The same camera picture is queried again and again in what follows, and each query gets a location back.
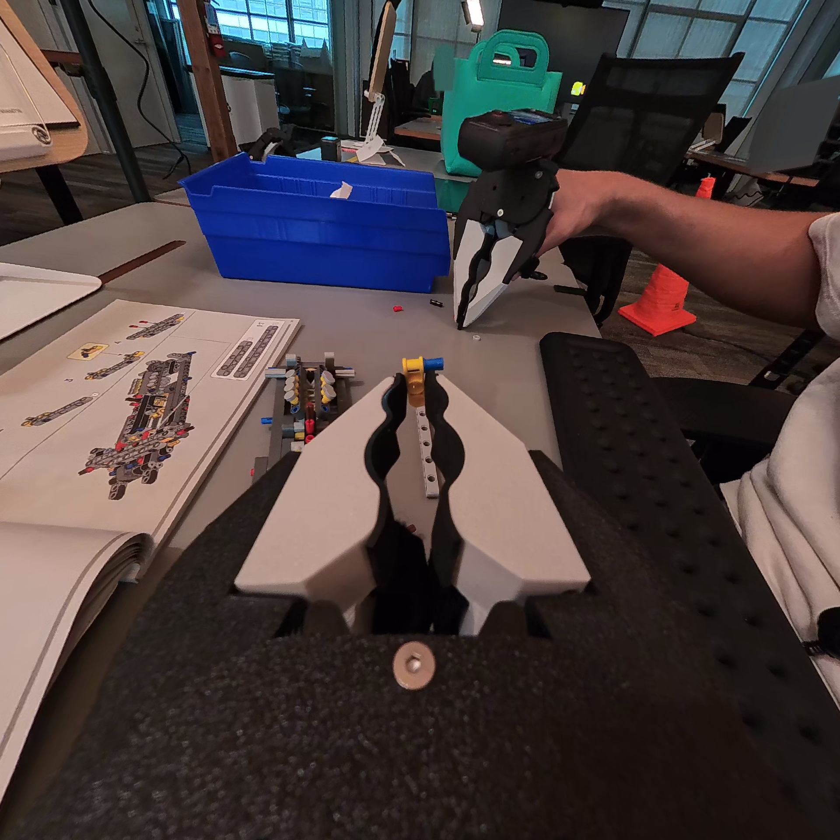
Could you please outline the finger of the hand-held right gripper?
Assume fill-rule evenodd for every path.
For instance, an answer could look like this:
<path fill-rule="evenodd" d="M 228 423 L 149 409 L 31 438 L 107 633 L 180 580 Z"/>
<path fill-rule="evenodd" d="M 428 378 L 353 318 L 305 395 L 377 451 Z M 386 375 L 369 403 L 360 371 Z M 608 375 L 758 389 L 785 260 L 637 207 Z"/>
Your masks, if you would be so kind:
<path fill-rule="evenodd" d="M 504 238 L 493 242 L 490 254 L 490 273 L 483 278 L 470 278 L 468 274 L 461 300 L 461 326 L 478 321 L 504 295 L 509 284 L 508 274 L 514 267 L 519 248 L 519 238 Z"/>
<path fill-rule="evenodd" d="M 491 235 L 474 218 L 466 220 L 455 257 L 455 316 L 461 330 L 468 323 L 468 306 L 478 295 L 479 263 L 491 255 Z"/>

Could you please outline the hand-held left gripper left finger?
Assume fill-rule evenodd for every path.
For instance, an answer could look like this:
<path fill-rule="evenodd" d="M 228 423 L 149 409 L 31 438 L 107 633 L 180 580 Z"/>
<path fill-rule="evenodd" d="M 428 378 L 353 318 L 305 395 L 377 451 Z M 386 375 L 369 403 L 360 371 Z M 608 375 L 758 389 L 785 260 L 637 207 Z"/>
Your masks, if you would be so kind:
<path fill-rule="evenodd" d="M 393 375 L 303 446 L 238 572 L 239 594 L 333 603 L 351 631 L 370 631 L 370 594 L 393 576 L 384 548 L 370 552 L 393 520 L 386 475 L 401 457 L 401 423 L 404 375 Z"/>

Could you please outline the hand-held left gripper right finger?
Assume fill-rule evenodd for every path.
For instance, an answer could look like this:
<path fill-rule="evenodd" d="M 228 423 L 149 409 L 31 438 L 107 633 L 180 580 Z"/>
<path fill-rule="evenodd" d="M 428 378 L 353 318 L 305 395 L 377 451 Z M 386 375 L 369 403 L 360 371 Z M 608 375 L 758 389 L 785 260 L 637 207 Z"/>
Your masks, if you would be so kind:
<path fill-rule="evenodd" d="M 526 444 L 444 375 L 428 375 L 428 420 L 442 476 L 435 631 L 478 634 L 499 603 L 582 591 L 592 574 Z"/>

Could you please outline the long grey lego beam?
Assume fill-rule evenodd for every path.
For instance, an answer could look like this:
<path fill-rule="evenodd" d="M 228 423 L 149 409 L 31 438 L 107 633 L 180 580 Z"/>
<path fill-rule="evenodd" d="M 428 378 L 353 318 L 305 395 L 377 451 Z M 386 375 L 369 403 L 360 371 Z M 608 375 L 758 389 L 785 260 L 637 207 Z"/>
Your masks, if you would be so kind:
<path fill-rule="evenodd" d="M 422 469 L 424 469 L 424 492 L 427 497 L 441 496 L 437 467 L 433 463 L 433 431 L 427 416 L 427 404 L 415 407 L 417 413 L 417 435 L 422 451 Z"/>

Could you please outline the lego car chassis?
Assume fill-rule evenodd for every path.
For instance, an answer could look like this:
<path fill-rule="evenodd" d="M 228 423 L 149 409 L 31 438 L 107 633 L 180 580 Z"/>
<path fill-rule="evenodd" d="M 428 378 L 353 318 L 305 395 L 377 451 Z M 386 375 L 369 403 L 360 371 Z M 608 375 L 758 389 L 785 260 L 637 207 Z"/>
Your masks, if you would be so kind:
<path fill-rule="evenodd" d="M 337 364 L 333 350 L 323 353 L 323 360 L 286 353 L 285 362 L 269 368 L 273 426 L 264 426 L 271 431 L 269 455 L 255 460 L 252 481 L 259 481 L 286 454 L 300 454 L 351 407 L 353 376 L 353 368 Z"/>

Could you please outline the lego instruction booklet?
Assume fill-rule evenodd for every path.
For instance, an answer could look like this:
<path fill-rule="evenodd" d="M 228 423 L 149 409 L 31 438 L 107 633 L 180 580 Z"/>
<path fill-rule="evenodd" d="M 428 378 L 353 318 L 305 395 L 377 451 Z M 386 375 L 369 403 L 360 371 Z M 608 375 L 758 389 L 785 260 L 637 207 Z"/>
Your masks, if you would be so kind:
<path fill-rule="evenodd" d="M 298 328 L 116 300 L 3 375 L 3 793 L 67 653 L 143 574 Z"/>

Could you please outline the green bag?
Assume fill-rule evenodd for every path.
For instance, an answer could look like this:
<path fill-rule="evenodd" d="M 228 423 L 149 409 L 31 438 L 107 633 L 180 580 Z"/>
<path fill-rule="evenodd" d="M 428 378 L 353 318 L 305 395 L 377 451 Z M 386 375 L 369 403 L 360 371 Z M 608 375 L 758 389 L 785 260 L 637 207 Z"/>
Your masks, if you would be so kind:
<path fill-rule="evenodd" d="M 478 42 L 468 57 L 455 60 L 455 82 L 442 105 L 442 157 L 451 174 L 435 177 L 437 207 L 456 213 L 468 181 L 479 167 L 459 153 L 459 131 L 466 118 L 504 110 L 537 110 L 552 113 L 557 107 L 562 72 L 550 70 L 550 44 L 529 31 L 499 31 Z"/>

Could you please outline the black dimpled foam mat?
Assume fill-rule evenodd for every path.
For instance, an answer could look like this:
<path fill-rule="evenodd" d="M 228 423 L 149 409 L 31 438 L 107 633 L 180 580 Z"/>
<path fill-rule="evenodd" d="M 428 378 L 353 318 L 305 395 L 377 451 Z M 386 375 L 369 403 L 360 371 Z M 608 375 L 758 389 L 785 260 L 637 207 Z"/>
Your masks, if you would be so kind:
<path fill-rule="evenodd" d="M 668 572 L 742 732 L 818 838 L 840 836 L 839 708 L 685 435 L 620 342 L 540 339 L 565 475 Z"/>

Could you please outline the blue plastic bin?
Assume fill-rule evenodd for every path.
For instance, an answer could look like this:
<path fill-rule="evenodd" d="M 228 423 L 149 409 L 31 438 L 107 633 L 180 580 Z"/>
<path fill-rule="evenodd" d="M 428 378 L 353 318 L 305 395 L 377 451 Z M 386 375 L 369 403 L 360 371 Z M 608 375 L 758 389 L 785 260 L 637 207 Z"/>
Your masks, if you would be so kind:
<path fill-rule="evenodd" d="M 430 172 L 238 153 L 180 183 L 226 278 L 430 292 L 450 274 Z"/>

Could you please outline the black office chair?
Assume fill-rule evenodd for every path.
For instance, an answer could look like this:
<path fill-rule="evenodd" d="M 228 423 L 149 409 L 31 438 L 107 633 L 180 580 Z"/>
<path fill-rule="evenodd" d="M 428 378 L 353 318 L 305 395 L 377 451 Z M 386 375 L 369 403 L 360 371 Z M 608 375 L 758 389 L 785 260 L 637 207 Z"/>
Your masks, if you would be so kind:
<path fill-rule="evenodd" d="M 622 172 L 666 188 L 744 54 L 646 60 L 602 56 L 557 162 L 578 172 Z M 634 245 L 588 227 L 562 247 L 586 286 L 595 326 L 615 309 Z"/>

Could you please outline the black desk lamp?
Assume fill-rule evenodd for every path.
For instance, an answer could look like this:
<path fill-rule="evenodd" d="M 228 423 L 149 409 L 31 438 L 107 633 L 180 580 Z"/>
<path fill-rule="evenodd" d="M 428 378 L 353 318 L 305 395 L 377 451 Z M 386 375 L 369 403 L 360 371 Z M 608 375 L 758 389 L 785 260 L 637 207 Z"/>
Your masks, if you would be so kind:
<path fill-rule="evenodd" d="M 379 122 L 384 111 L 384 79 L 391 60 L 391 46 L 393 46 L 393 31 L 399 18 L 399 4 L 401 0 L 384 3 L 377 34 L 376 34 L 376 51 L 372 51 L 372 67 L 370 67 L 370 82 L 366 88 L 366 100 L 372 105 L 366 141 L 357 150 L 357 162 L 369 162 L 376 153 L 381 150 L 384 140 L 379 138 Z"/>

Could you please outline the brown office desk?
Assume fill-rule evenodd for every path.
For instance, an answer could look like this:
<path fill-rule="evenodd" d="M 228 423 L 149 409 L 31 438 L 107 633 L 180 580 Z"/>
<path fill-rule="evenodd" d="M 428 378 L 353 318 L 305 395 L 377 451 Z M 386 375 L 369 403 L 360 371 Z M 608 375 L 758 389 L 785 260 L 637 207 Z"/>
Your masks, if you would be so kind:
<path fill-rule="evenodd" d="M 705 165 L 718 165 L 723 167 L 729 172 L 735 174 L 748 174 L 754 177 L 758 181 L 772 181 L 772 183 L 797 183 L 797 186 L 818 186 L 818 178 L 810 177 L 801 177 L 801 174 L 782 174 L 782 172 L 753 172 L 748 161 L 739 157 L 739 156 L 729 156 L 729 153 L 718 153 L 718 150 L 687 150 L 685 153 L 687 161 L 699 161 Z"/>

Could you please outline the white cabinet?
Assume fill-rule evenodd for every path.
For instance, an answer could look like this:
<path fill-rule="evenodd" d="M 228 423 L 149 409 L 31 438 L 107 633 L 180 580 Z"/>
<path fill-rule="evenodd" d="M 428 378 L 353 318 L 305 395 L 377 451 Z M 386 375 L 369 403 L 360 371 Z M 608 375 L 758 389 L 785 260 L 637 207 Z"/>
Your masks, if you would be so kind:
<path fill-rule="evenodd" d="M 221 67 L 221 82 L 238 143 L 256 141 L 269 128 L 280 128 L 271 72 Z"/>

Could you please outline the person's white t-shirt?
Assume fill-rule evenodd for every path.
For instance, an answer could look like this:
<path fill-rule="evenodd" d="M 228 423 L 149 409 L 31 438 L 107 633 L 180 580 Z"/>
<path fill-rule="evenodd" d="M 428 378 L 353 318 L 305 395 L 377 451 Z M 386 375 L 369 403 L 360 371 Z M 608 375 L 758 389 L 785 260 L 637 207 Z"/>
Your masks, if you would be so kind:
<path fill-rule="evenodd" d="M 770 455 L 721 492 L 797 634 L 815 639 L 840 604 L 840 360 L 797 397 Z"/>

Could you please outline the grey monitor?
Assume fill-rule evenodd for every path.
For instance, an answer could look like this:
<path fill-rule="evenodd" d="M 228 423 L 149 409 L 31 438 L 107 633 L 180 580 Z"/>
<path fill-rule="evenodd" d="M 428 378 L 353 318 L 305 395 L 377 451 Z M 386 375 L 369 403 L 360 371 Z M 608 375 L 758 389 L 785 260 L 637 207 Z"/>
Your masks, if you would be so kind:
<path fill-rule="evenodd" d="M 749 174 L 813 165 L 833 122 L 839 94 L 840 76 L 775 91 L 753 131 Z"/>

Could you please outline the black metal pole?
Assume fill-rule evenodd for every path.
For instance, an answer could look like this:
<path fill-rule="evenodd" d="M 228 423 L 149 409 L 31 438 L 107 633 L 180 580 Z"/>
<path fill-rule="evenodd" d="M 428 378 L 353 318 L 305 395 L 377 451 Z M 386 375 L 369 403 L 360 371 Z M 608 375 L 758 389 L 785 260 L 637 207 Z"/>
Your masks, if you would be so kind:
<path fill-rule="evenodd" d="M 123 125 L 116 93 L 113 88 L 109 74 L 101 60 L 101 54 L 95 49 L 95 39 L 91 34 L 88 20 L 81 12 L 80 0 L 61 0 L 63 13 L 67 18 L 72 39 L 77 44 L 77 51 L 81 56 L 81 70 L 88 84 L 88 91 L 94 100 L 99 101 L 99 110 L 103 113 L 106 128 L 109 133 L 109 140 L 114 143 L 114 153 L 122 162 L 123 177 L 128 181 L 128 188 L 132 193 L 136 203 L 151 203 L 149 186 L 143 177 L 138 156 L 132 150 L 130 134 Z"/>

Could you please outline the wood-edged white board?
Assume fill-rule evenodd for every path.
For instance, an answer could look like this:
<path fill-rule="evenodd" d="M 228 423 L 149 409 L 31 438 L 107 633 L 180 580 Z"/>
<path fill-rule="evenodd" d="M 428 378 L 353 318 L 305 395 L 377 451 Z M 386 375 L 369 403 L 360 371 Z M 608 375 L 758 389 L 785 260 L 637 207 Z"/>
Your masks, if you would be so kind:
<path fill-rule="evenodd" d="M 0 172 L 71 162 L 88 147 L 86 118 L 13 4 L 0 4 Z"/>

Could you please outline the dark wall monitor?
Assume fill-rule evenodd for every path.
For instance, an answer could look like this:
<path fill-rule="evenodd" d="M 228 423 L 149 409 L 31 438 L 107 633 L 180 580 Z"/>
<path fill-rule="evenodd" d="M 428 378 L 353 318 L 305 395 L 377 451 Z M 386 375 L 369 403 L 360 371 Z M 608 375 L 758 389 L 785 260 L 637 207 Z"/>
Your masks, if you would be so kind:
<path fill-rule="evenodd" d="M 501 31 L 526 31 L 545 37 L 550 70 L 563 82 L 586 82 L 600 56 L 615 56 L 628 20 L 626 10 L 563 6 L 557 3 L 504 0 Z"/>

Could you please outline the wooden post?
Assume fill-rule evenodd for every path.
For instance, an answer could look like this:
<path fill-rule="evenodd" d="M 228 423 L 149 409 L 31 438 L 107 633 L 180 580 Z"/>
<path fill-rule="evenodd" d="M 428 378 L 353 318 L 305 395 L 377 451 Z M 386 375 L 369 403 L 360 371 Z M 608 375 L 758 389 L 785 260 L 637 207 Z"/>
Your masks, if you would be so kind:
<path fill-rule="evenodd" d="M 224 79 L 205 18 L 205 0 L 180 0 L 182 27 L 191 56 L 199 100 L 205 117 L 208 143 L 215 162 L 238 153 Z"/>

